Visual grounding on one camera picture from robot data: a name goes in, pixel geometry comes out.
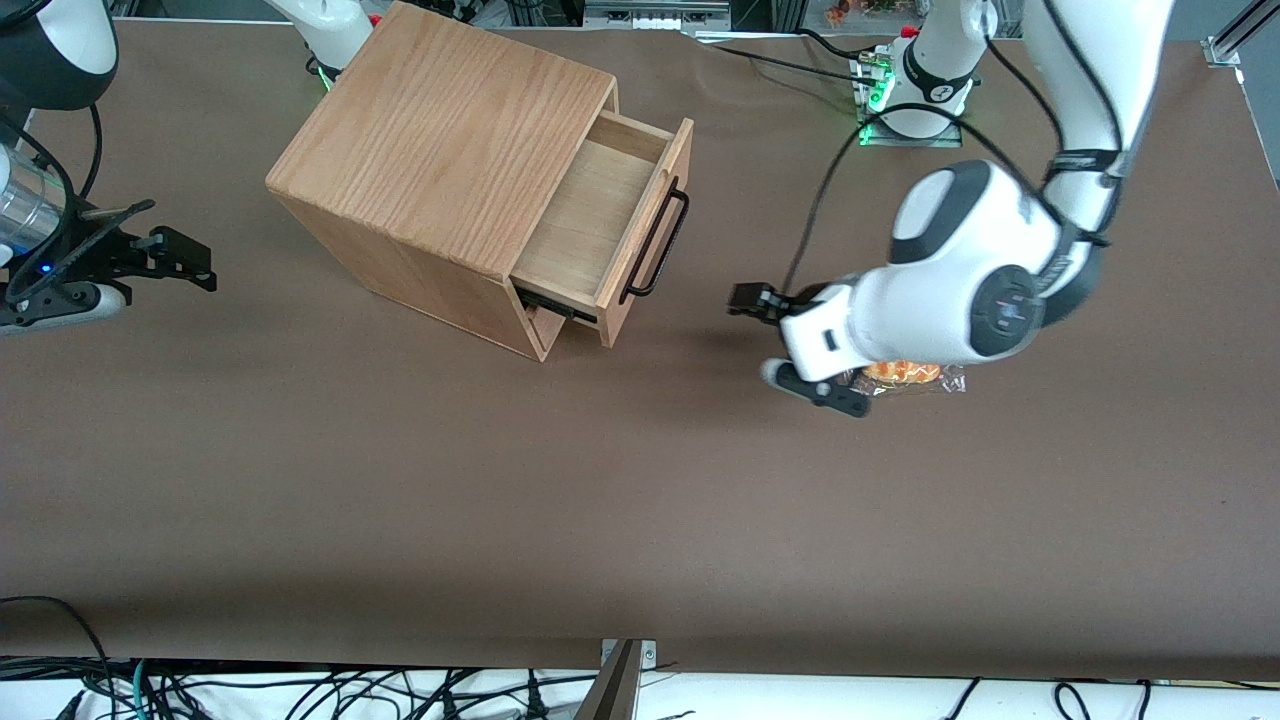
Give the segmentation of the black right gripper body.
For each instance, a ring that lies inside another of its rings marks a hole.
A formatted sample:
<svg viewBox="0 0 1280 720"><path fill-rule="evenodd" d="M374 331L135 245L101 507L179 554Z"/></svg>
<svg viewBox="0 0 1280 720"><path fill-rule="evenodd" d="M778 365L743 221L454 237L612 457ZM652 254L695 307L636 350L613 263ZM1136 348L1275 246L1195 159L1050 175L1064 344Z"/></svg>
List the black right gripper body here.
<svg viewBox="0 0 1280 720"><path fill-rule="evenodd" d="M154 200L140 200L127 208L93 208L78 201L68 224L46 245L26 256L5 284L6 301L26 301L51 284L77 273L102 252L108 238L118 234L131 218L155 208Z"/></svg>

